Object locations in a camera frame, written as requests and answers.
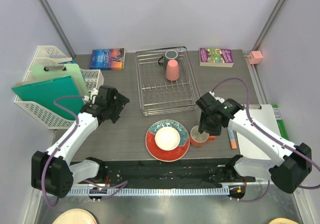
dish rack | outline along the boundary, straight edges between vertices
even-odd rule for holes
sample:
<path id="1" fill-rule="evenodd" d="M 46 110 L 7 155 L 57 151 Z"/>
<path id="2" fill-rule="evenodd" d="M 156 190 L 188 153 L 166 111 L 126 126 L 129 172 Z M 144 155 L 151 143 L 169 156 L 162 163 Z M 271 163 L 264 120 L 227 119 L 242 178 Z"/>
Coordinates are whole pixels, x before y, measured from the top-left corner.
<path id="1" fill-rule="evenodd" d="M 180 77 L 176 81 L 167 80 L 164 66 L 158 64 L 167 50 L 176 50 L 179 54 Z M 135 57 L 140 108 L 144 115 L 174 113 L 197 107 L 200 93 L 186 47 L 137 51 Z"/>
<path id="2" fill-rule="evenodd" d="M 66 58 L 66 55 L 55 46 L 39 46 L 30 67 L 33 65 L 57 65 L 58 63 L 51 58 Z M 23 81 L 35 80 L 30 67 Z M 100 70 L 81 70 L 81 72 L 89 93 L 93 88 L 99 88 L 103 85 L 104 77 Z M 48 129 L 68 129 L 74 122 L 62 118 L 36 102 L 23 101 L 19 96 L 16 96 L 14 102 Z"/>

metal wire rack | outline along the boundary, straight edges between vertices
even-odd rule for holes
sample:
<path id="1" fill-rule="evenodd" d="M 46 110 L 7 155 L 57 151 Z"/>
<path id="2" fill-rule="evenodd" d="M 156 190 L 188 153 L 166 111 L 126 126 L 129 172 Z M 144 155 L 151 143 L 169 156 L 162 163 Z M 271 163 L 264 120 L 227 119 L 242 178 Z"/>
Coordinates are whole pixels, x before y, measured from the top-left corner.
<path id="1" fill-rule="evenodd" d="M 167 80 L 164 66 L 158 64 L 167 50 L 176 50 L 179 54 L 180 77 L 176 81 Z M 186 47 L 137 51 L 135 57 L 140 108 L 144 115 L 173 113 L 197 107 L 200 93 Z"/>

pink cup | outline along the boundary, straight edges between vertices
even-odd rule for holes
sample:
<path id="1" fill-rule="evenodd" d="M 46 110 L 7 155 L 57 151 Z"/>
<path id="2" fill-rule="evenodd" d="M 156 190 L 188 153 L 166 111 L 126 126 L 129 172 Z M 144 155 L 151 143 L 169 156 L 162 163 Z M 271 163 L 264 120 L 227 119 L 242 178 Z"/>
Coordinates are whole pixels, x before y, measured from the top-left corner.
<path id="1" fill-rule="evenodd" d="M 179 78 L 180 72 L 179 72 L 179 64 L 177 60 L 170 60 L 168 62 L 165 76 L 168 80 L 171 80 L 171 81 L 175 81 Z"/>

white plastic basket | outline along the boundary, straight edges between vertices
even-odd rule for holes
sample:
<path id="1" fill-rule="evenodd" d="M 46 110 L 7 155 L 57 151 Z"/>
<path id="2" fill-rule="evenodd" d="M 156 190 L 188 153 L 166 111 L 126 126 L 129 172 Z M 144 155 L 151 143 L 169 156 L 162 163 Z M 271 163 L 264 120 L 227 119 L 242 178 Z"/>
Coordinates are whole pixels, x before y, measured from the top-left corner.
<path id="1" fill-rule="evenodd" d="M 65 57 L 66 55 L 64 55 L 55 46 L 39 46 L 30 67 L 33 65 L 56 65 L 57 63 L 51 58 Z M 30 71 L 30 67 L 23 81 L 35 79 Z M 81 70 L 81 72 L 84 76 L 84 82 L 89 93 L 93 88 L 99 88 L 101 85 L 103 85 L 104 77 L 102 76 L 100 70 Z M 74 122 L 62 118 L 61 116 L 55 114 L 51 110 L 48 110 L 36 102 L 23 101 L 18 96 L 16 96 L 14 99 L 14 102 L 48 129 L 68 129 Z"/>

pink power adapter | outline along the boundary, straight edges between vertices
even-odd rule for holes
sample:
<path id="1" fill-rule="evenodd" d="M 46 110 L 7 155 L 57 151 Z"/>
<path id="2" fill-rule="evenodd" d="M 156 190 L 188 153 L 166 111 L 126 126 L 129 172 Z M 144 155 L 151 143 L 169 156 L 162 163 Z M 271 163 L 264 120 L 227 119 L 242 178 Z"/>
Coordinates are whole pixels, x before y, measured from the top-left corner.
<path id="1" fill-rule="evenodd" d="M 261 51 L 251 51 L 248 55 L 248 61 L 251 65 L 259 64 L 261 60 L 263 60 L 264 56 L 262 55 Z"/>

